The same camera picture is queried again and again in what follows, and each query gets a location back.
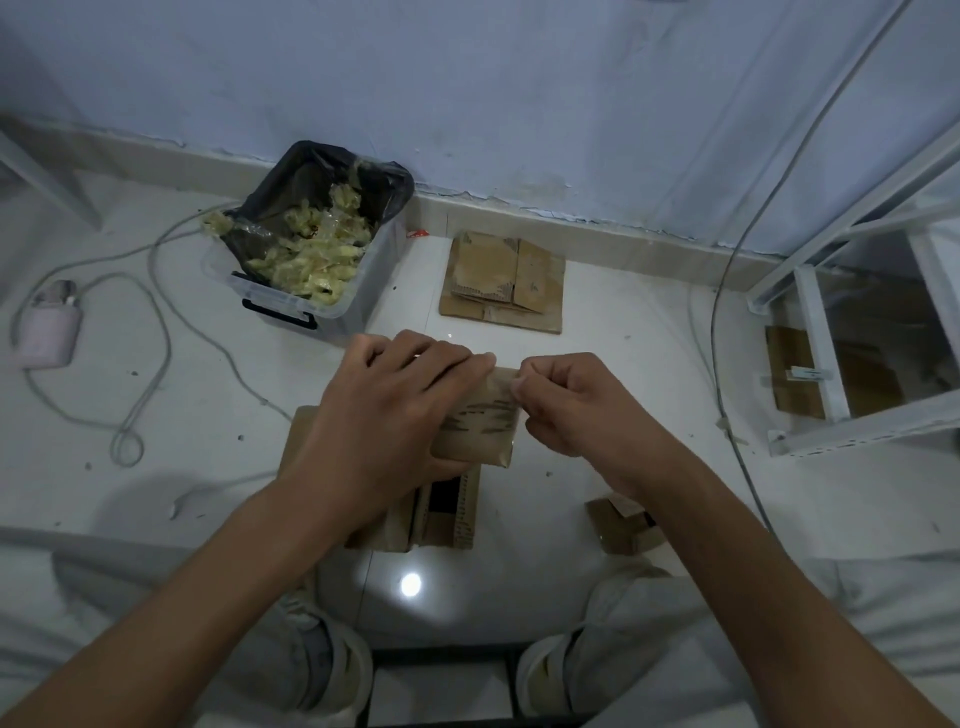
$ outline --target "white floor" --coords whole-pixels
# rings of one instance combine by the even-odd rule
[[[4,328],[32,282],[51,267],[144,245],[180,218],[220,202],[93,175],[83,182],[104,215],[100,233],[86,231],[26,187],[0,190]],[[340,351],[268,326],[242,308],[224,285],[204,277],[200,260],[208,245],[197,236],[172,242],[160,253],[173,299],[233,353],[251,385],[270,400],[287,411],[318,401]],[[708,348],[711,290],[569,263],[563,334],[496,327],[437,313],[448,245],[438,237],[414,241],[370,331],[389,336],[417,329],[496,352],[506,366],[530,354],[596,352],[656,417],[751,502],[715,424],[702,354]],[[106,270],[145,278],[145,256],[73,275],[83,283]],[[168,318],[173,363],[139,424],[146,454],[128,470],[109,462],[107,433],[58,419],[34,399],[10,358],[0,357],[1,523],[196,545],[244,495],[266,482],[260,477],[196,497],[176,520],[168,519],[173,498],[191,486],[275,468],[286,435],[286,423],[236,384],[216,351]],[[960,457],[949,438],[808,459],[769,457],[766,431],[784,420],[764,384],[769,376],[764,324],[747,312],[741,296],[726,295],[719,357],[733,426],[749,443],[747,464],[790,553],[883,557],[960,546]],[[146,302],[126,283],[115,282],[84,301],[74,363],[39,378],[68,411],[118,421],[161,354]],[[338,551],[323,566],[326,606],[374,645],[520,642],[562,631],[580,618],[591,586],[624,563],[602,553],[584,512],[583,503],[604,491],[586,463],[548,451],[521,428],[511,468],[483,470],[473,550]],[[652,558],[682,570],[669,546]],[[418,573],[423,585],[413,598],[399,590],[410,572]],[[423,719],[422,712],[398,709],[402,716],[395,722]]]

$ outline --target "black bin handle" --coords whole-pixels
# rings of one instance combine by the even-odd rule
[[[312,313],[305,314],[306,320],[304,321],[303,319],[295,319],[293,316],[287,316],[284,313],[274,311],[272,308],[265,308],[262,305],[257,305],[250,299],[244,299],[241,303],[248,311],[255,311],[256,313],[261,313],[264,316],[270,316],[272,319],[282,321],[285,324],[293,324],[296,327],[306,328],[308,331],[317,330],[317,319]]]

